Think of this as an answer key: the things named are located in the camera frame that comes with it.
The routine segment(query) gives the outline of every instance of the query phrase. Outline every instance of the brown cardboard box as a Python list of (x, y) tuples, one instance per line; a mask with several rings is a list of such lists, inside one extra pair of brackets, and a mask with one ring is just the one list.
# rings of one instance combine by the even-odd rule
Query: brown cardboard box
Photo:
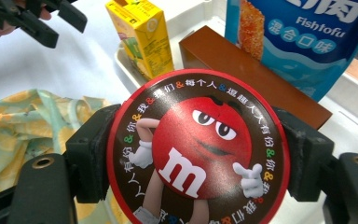
[(180, 43), (185, 68), (209, 68), (243, 80), (271, 105), (284, 109), (319, 129), (332, 115), (261, 62), (204, 26)]

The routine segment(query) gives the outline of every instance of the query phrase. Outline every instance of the character eye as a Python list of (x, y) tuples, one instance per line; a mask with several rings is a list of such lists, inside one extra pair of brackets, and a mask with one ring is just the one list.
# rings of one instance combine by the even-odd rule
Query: character eye
[(211, 116), (202, 113), (199, 110), (193, 111), (193, 119), (200, 125), (210, 125), (214, 122), (214, 119)]
[(234, 130), (219, 121), (216, 122), (216, 132), (225, 140), (232, 140), (237, 136), (237, 133)]

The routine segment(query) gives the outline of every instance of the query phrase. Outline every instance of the yellow box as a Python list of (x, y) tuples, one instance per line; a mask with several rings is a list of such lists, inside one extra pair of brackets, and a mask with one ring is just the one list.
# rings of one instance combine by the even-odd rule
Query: yellow box
[(164, 12), (145, 0), (113, 0), (106, 4), (132, 65), (147, 79), (173, 70)]

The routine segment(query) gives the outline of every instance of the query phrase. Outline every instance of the cartoon hand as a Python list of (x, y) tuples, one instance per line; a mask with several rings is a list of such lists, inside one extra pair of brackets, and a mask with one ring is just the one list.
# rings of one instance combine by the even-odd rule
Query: cartoon hand
[(153, 163), (152, 157), (152, 143), (139, 141), (139, 147), (136, 150), (135, 154), (129, 154), (130, 163), (135, 164), (136, 166), (141, 167), (142, 169), (146, 168), (148, 165)]
[(260, 175), (263, 167), (260, 164), (255, 164), (252, 170), (248, 170), (234, 162), (232, 168), (237, 175), (242, 176), (241, 187), (246, 198), (258, 198), (263, 195), (263, 181)]

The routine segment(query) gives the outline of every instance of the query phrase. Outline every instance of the blue package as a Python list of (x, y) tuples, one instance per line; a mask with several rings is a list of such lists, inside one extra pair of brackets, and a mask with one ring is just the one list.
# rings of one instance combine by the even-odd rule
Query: blue package
[(319, 101), (358, 51), (358, 0), (227, 0), (225, 38)]

